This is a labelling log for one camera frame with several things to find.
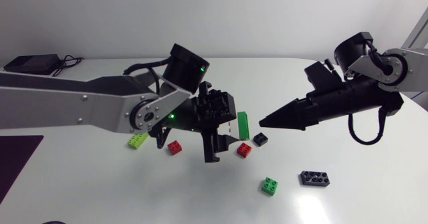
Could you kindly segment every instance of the cord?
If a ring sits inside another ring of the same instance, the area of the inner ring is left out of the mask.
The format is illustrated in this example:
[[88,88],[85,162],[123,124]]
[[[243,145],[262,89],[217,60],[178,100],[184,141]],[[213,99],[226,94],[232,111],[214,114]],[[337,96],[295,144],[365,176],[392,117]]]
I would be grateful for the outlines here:
[[129,68],[125,69],[123,71],[123,74],[124,75],[130,75],[132,72],[134,72],[136,70],[163,66],[163,65],[169,63],[172,59],[173,59],[173,57],[169,57],[165,60],[161,60],[161,61],[157,61],[157,62],[152,62],[152,63],[147,63],[147,64],[134,64],[134,65],[131,65]]
[[156,82],[156,94],[159,94],[160,92],[160,88],[159,88],[159,77],[157,76],[156,72],[153,70],[154,67],[159,67],[159,66],[163,66],[165,64],[168,64],[169,62],[171,62],[171,60],[173,59],[173,57],[169,57],[165,60],[161,60],[161,61],[157,61],[157,62],[152,62],[152,63],[147,63],[147,64],[133,64],[131,65],[129,68],[125,69],[123,71],[124,75],[130,75],[132,72],[136,71],[136,70],[141,70],[141,69],[148,69],[149,72],[153,75],[154,81]]
[[[70,54],[66,55],[64,57],[64,59],[60,62],[60,65],[53,72],[52,77],[58,76],[62,72],[62,70],[65,68],[71,68],[71,67],[74,67],[74,66],[80,64],[80,62],[82,62],[82,60],[84,60],[84,58],[81,58],[81,57],[75,58]],[[67,62],[69,62],[69,61],[75,61],[75,62],[74,62],[74,64],[67,65]]]
[[383,64],[381,55],[377,52],[377,48],[374,47],[371,41],[366,41],[366,44],[370,49],[368,51],[368,56],[370,57],[370,60],[373,62],[373,64],[382,70],[384,75],[390,75],[393,69],[390,66]]
[[387,120],[387,111],[384,108],[380,108],[379,109],[379,133],[377,134],[377,137],[371,141],[363,141],[355,134],[353,116],[352,114],[349,114],[349,118],[348,118],[349,133],[353,137],[353,139],[360,144],[363,144],[363,145],[376,144],[382,138],[386,120]]
[[159,76],[156,74],[156,72],[151,68],[147,68],[150,73],[152,73],[154,81],[156,82],[156,94],[159,95],[160,89],[159,89]]

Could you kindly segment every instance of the white wall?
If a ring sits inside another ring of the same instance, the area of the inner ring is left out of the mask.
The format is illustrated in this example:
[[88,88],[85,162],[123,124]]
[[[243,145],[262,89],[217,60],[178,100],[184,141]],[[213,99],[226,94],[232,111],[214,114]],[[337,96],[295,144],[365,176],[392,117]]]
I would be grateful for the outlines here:
[[428,0],[0,0],[0,64],[17,55],[331,57],[359,31],[400,47]]

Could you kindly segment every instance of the lime green lego brick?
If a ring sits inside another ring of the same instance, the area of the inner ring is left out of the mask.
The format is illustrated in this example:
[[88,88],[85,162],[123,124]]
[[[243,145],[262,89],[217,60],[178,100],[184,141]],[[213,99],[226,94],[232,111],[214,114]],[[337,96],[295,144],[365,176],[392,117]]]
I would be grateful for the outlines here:
[[269,177],[266,177],[265,182],[261,186],[261,190],[266,192],[269,195],[274,195],[276,191],[276,187],[278,186],[278,182],[272,180]]
[[239,139],[249,140],[249,129],[248,129],[248,118],[247,113],[238,112],[238,129],[239,129]]
[[144,134],[135,134],[129,141],[128,145],[129,147],[132,147],[134,149],[140,148],[141,144],[147,139],[148,133]]

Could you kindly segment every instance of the tabletop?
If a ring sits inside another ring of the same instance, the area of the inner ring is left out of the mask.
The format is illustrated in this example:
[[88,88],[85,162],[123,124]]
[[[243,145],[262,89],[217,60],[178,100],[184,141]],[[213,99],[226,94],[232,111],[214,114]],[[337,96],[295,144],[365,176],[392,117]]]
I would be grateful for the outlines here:
[[[90,80],[120,75],[150,59],[84,60],[58,77]],[[131,134],[94,126],[0,130],[0,135],[44,135],[4,201],[0,223],[428,223],[428,113],[405,103],[388,117],[382,140],[353,141],[347,117],[306,131],[260,128],[258,122],[313,87],[304,68],[312,60],[207,59],[204,80],[235,98],[246,111],[250,136],[269,141],[241,158],[237,147],[204,163],[201,135],[172,130],[171,156],[149,138],[127,147]],[[378,132],[377,110],[354,115],[362,139]],[[327,172],[327,187],[302,185],[303,171]],[[278,182],[274,196],[261,191],[266,178]]]

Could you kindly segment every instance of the black lego brick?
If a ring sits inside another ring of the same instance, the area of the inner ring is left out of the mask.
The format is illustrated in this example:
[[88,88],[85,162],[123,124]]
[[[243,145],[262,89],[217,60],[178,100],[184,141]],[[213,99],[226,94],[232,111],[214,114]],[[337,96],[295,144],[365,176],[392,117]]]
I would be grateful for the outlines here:
[[300,173],[303,185],[326,187],[330,184],[327,173],[318,171],[302,171]]
[[256,136],[254,136],[253,141],[258,145],[258,146],[262,146],[264,145],[267,141],[268,138],[263,134],[263,133],[259,133]]

